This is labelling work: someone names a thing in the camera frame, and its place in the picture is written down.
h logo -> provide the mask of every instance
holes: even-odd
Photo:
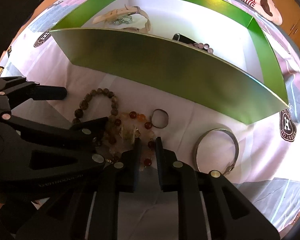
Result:
[[[287,131],[290,131],[290,126],[289,126],[289,119],[287,119],[286,117],[284,117],[285,120],[285,125],[284,125],[284,129]]]
[[[50,37],[50,33],[44,33],[43,36],[41,37],[41,40],[45,40],[45,38],[49,36]]]

metal bangle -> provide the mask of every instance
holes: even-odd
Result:
[[[233,163],[232,163],[230,166],[228,166],[228,167],[226,168],[226,171],[223,173],[223,175],[225,176],[226,174],[228,174],[230,171],[232,171],[232,170],[234,169],[234,166],[235,166],[235,164],[236,164],[236,162],[237,162],[237,160],[238,160],[238,157],[239,157],[239,143],[238,143],[238,140],[237,140],[237,138],[234,136],[234,134],[233,134],[232,132],[230,132],[229,130],[227,130],[227,129],[223,129],[223,128],[215,128],[215,129],[212,129],[212,130],[209,130],[209,131],[205,132],[203,135],[201,135],[201,136],[199,137],[199,139],[197,140],[197,142],[196,142],[195,145],[194,145],[194,150],[193,150],[193,155],[194,155],[194,165],[195,165],[195,167],[197,168],[197,170],[198,170],[199,172],[201,172],[200,169],[199,169],[199,167],[198,167],[198,162],[197,162],[198,147],[199,147],[199,144],[200,144],[200,142],[202,141],[202,139],[203,139],[208,133],[210,133],[210,132],[212,132],[212,131],[221,131],[221,132],[226,133],[227,135],[230,136],[230,138],[232,139],[232,141],[233,141],[233,143],[234,143],[234,146],[235,146],[234,161],[233,161]]]
[[[152,123],[152,117],[153,117],[155,111],[161,111],[161,112],[163,112],[163,113],[165,113],[165,114],[167,115],[167,124],[166,124],[165,126],[163,126],[163,127],[158,127],[158,126],[155,126],[155,125]],[[168,115],[168,113],[167,113],[166,111],[164,111],[164,110],[162,110],[162,109],[155,109],[155,110],[152,112],[151,116],[150,116],[150,122],[151,122],[151,124],[152,124],[153,127],[159,128],[159,129],[163,129],[163,128],[167,127],[168,124],[169,124],[169,115]]]

green box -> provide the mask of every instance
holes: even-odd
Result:
[[[288,107],[279,63],[249,14],[223,0],[184,0],[221,13],[248,29],[264,84],[240,68],[180,42],[124,30],[81,28],[114,1],[87,0],[51,29],[72,64],[158,88],[245,124]],[[127,40],[129,46],[120,46]]]

amber beaded bracelet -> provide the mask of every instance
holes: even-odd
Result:
[[[72,120],[72,123],[73,124],[76,124],[76,123],[80,123],[80,118],[83,117],[83,114],[85,110],[88,109],[89,107],[89,102],[92,100],[92,98],[94,96],[97,96],[97,95],[104,95],[104,96],[107,96],[108,98],[111,99],[111,115],[108,117],[108,122],[106,124],[106,137],[107,137],[107,141],[109,142],[109,144],[111,145],[114,145],[117,141],[116,141],[116,138],[114,136],[114,133],[116,132],[120,132],[120,136],[121,138],[123,139],[123,135],[122,135],[122,132],[123,132],[123,126],[122,126],[122,122],[121,122],[121,119],[120,118],[116,118],[116,116],[119,114],[119,111],[118,111],[118,107],[119,107],[119,104],[118,104],[118,98],[114,95],[114,93],[112,91],[109,91],[109,89],[107,88],[104,88],[104,89],[101,89],[101,88],[98,88],[97,90],[91,90],[90,93],[86,94],[86,96],[84,97],[84,99],[80,102],[79,104],[79,108],[76,109],[74,111],[74,116],[75,118]],[[122,113],[121,114],[121,117],[122,116],[129,116],[131,119],[135,119],[137,118],[137,120],[139,122],[144,122],[145,121],[145,124],[144,124],[144,127],[147,129],[147,130],[151,130],[152,128],[152,123],[151,122],[148,122],[147,119],[146,119],[146,116],[144,114],[137,114],[137,112],[135,111],[132,111],[130,112],[129,114],[127,113]],[[152,132],[151,134],[151,140],[148,142],[148,147],[150,150],[154,150],[155,149],[155,142],[152,140],[154,138],[154,133]],[[138,128],[136,130],[134,130],[133,132],[133,137],[139,137],[140,136],[140,132],[138,131]],[[98,138],[95,137],[93,139],[93,145],[95,147],[100,147],[102,145],[102,138],[104,138],[103,135],[99,136]],[[117,162],[119,161],[119,157],[114,155],[112,159],[106,159],[108,162],[110,163],[113,163],[113,162]],[[152,160],[151,158],[146,158],[144,161],[144,166],[151,166],[152,164]]]

metal rivet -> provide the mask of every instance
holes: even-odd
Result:
[[[113,165],[116,169],[121,169],[121,168],[123,168],[123,163],[121,163],[121,162],[117,162],[117,163],[115,163],[114,165]]]
[[[219,178],[220,177],[220,172],[219,171],[211,171],[211,176],[214,178]]]
[[[11,115],[10,114],[3,114],[3,115],[1,115],[1,118],[4,119],[4,120],[9,120],[11,118]]]
[[[96,163],[103,163],[105,159],[100,154],[94,154],[92,155],[92,160]]]
[[[91,131],[89,129],[87,129],[87,128],[82,128],[82,132],[84,134],[91,134]]]
[[[182,163],[182,162],[179,162],[179,161],[176,161],[176,162],[174,162],[172,165],[173,165],[173,167],[181,168],[181,167],[183,166],[183,163]]]

